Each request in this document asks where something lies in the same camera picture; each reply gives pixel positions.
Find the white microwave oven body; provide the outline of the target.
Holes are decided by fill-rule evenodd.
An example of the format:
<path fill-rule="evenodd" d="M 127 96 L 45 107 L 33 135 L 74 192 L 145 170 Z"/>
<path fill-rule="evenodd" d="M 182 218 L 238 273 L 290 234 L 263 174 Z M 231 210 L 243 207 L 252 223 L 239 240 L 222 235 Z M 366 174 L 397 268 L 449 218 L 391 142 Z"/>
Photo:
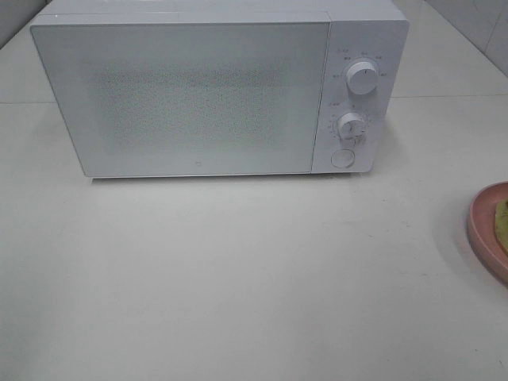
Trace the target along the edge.
<path fill-rule="evenodd" d="M 33 19 L 34 26 L 56 25 L 254 25 L 326 23 L 329 27 L 322 77 L 314 154 L 307 173 L 370 171 L 383 134 L 388 103 L 409 30 L 409 22 L 390 1 L 53 1 Z M 377 87 L 355 95 L 345 72 L 356 60 L 373 60 L 379 69 Z M 365 133 L 342 140 L 337 121 L 358 113 Z M 336 168 L 332 154 L 355 153 L 351 167 Z M 235 176 L 235 175 L 188 175 Z"/>

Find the white microwave door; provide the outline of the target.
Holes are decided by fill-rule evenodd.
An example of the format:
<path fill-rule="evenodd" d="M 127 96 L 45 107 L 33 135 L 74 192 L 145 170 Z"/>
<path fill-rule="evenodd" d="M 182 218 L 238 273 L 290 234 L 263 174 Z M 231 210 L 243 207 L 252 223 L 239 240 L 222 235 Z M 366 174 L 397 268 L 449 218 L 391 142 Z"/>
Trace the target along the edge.
<path fill-rule="evenodd" d="M 31 32 L 86 176 L 311 169 L 326 23 Z"/>

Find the lower white timer knob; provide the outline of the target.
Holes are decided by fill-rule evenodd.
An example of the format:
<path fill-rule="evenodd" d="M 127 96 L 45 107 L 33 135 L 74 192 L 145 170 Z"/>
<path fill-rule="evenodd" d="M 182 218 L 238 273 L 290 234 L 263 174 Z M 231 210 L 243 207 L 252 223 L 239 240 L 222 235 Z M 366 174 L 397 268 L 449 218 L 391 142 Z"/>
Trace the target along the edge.
<path fill-rule="evenodd" d="M 354 112 L 342 115 L 337 121 L 337 132 L 342 140 L 360 137 L 366 128 L 367 122 L 364 117 Z"/>

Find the upper white power knob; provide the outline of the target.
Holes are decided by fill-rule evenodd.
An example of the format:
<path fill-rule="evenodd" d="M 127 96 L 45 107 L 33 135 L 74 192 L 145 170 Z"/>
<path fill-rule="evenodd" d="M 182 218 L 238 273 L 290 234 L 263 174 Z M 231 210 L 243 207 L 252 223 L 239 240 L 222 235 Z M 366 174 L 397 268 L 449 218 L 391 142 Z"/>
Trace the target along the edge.
<path fill-rule="evenodd" d="M 370 59 L 356 60 L 345 72 L 348 89 L 355 95 L 371 93 L 378 84 L 379 69 Z"/>

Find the pink round plate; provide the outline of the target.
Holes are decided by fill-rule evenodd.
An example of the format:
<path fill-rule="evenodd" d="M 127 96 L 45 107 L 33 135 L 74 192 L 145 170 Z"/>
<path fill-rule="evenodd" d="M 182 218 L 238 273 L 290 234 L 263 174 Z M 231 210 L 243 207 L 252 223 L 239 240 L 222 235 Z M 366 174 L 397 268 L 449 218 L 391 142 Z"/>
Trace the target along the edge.
<path fill-rule="evenodd" d="M 483 188 L 471 201 L 467 234 L 472 251 L 489 273 L 507 288 L 507 250 L 495 234 L 495 211 L 507 200 L 507 181 Z"/>

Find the white bread sandwich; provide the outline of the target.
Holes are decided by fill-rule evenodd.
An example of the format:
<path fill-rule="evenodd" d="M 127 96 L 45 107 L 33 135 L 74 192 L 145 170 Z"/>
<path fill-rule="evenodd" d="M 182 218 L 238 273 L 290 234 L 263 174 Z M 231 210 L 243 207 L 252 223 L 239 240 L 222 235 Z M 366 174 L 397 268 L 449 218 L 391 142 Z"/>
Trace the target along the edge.
<path fill-rule="evenodd" d="M 495 207 L 495 237 L 504 253 L 508 252 L 508 200 L 499 201 Z"/>

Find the round white door button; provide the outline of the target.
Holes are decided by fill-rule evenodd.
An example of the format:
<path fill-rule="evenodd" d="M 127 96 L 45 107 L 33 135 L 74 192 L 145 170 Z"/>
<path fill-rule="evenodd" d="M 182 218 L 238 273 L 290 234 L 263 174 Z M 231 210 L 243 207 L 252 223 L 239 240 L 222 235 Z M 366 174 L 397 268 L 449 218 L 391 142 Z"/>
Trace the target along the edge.
<path fill-rule="evenodd" d="M 350 149 L 339 149 L 332 154 L 330 161 L 336 168 L 351 167 L 355 161 L 355 153 Z"/>

